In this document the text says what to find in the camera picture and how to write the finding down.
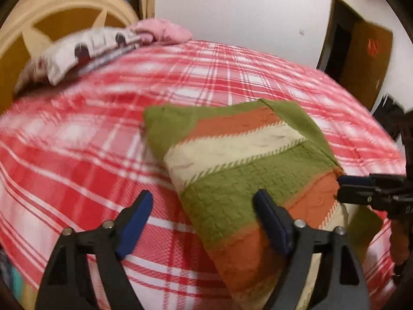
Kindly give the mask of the green striped knit sweater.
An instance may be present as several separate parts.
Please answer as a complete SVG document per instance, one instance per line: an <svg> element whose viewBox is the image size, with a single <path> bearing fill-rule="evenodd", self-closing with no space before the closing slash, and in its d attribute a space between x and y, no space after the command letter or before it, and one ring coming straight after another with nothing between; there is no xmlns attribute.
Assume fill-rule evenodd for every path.
<svg viewBox="0 0 413 310"><path fill-rule="evenodd" d="M285 267L254 212L258 190L268 191L310 227L345 227L361 260L382 227L371 210L336 200L344 170L317 124L295 102L151 106L144 124L148 145L242 309L262 309Z"/></svg>

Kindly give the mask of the brown wooden door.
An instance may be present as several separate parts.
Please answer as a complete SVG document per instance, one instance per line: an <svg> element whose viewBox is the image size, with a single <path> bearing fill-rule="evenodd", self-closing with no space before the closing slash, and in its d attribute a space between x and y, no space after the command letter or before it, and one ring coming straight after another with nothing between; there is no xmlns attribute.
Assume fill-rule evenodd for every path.
<svg viewBox="0 0 413 310"><path fill-rule="evenodd" d="M392 46L390 29L366 21L343 0L331 0L317 69L370 110L382 88Z"/></svg>

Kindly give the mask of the red white plaid bedspread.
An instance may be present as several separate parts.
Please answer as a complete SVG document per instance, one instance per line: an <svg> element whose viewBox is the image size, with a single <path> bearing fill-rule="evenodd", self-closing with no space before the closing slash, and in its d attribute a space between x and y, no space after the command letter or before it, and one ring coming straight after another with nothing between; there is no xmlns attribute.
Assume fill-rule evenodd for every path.
<svg viewBox="0 0 413 310"><path fill-rule="evenodd" d="M220 106L259 98L303 107L350 174L404 169L370 113L319 70L207 41L140 48L66 90L23 98L1 117L1 260L19 303L34 308L64 227L92 229L149 190L153 212L125 261L144 306L235 309L146 146L143 112L165 102Z"/></svg>

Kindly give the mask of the white grey patterned pillow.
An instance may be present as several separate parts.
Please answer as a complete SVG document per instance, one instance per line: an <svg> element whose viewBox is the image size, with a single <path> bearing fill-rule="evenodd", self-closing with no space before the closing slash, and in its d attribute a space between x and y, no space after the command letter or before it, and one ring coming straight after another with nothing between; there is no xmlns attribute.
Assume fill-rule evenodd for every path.
<svg viewBox="0 0 413 310"><path fill-rule="evenodd" d="M19 93L31 82L47 81L56 86L70 71L82 69L96 59L108 59L112 53L122 54L130 48L135 49L142 42L140 35L119 27L99 27L70 34L26 63L14 93Z"/></svg>

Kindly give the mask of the beige round headboard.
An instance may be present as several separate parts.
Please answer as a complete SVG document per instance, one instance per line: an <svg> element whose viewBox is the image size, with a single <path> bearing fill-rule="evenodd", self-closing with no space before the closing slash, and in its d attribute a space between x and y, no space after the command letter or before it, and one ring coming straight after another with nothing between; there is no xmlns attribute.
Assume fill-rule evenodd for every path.
<svg viewBox="0 0 413 310"><path fill-rule="evenodd" d="M84 29L136 21L127 0L19 0L1 27L1 112L12 104L26 63L53 42Z"/></svg>

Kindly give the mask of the pink pillow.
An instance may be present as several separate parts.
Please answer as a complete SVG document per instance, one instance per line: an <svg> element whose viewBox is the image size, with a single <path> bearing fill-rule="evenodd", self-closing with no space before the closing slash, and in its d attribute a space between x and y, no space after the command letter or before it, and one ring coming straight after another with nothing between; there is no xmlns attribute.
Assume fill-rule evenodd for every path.
<svg viewBox="0 0 413 310"><path fill-rule="evenodd" d="M193 37L185 27L159 18L140 20L130 25L129 29L141 38L142 45L176 45L186 43Z"/></svg>

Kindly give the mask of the black bag by wall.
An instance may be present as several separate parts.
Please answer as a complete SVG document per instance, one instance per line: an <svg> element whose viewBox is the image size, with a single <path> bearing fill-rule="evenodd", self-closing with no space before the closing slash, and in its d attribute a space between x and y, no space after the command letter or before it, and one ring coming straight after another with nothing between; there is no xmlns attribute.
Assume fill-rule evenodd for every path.
<svg viewBox="0 0 413 310"><path fill-rule="evenodd" d="M372 116L395 142L403 132L412 135L412 110L405 112L390 95L382 97Z"/></svg>

